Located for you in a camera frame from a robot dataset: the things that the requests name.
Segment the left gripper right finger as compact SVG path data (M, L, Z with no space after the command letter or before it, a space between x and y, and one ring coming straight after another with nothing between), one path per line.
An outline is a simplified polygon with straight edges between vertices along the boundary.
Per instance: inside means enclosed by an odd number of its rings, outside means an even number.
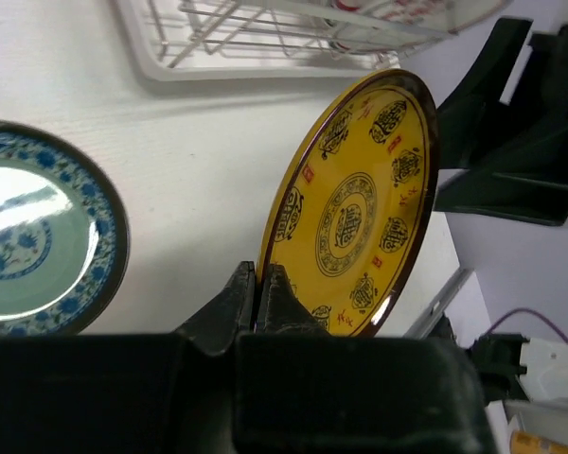
M257 332L277 335L327 336L324 329L296 299L282 265L269 265L257 310Z

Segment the blue patterned plate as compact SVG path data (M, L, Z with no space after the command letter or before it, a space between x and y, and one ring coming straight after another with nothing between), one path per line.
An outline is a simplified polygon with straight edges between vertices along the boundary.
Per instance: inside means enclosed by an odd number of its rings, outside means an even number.
M130 246L123 201L91 158L0 120L0 337L85 329L114 299Z

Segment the yellow patterned plate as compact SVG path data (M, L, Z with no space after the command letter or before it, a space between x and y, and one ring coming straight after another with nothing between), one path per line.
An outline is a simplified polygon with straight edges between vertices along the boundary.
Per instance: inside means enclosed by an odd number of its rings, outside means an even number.
M415 74L360 79L318 117L277 189L257 279L285 269L294 297L335 336L371 336L403 290L433 210L436 107Z

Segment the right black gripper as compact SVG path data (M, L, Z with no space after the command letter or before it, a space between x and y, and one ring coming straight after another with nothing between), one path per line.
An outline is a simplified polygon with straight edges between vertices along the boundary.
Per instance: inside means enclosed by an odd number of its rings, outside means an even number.
M532 34L512 98L499 102L532 23L498 19L468 73L437 108L442 168L468 165L487 116L479 163L440 186L436 211L543 226L568 219L568 23L556 35Z

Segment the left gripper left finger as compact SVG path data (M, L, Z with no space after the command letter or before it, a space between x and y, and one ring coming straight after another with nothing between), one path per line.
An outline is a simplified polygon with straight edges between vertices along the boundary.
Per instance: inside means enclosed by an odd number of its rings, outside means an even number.
M255 291L255 265L242 261L223 289L175 333L205 356L223 356L240 332L252 329Z

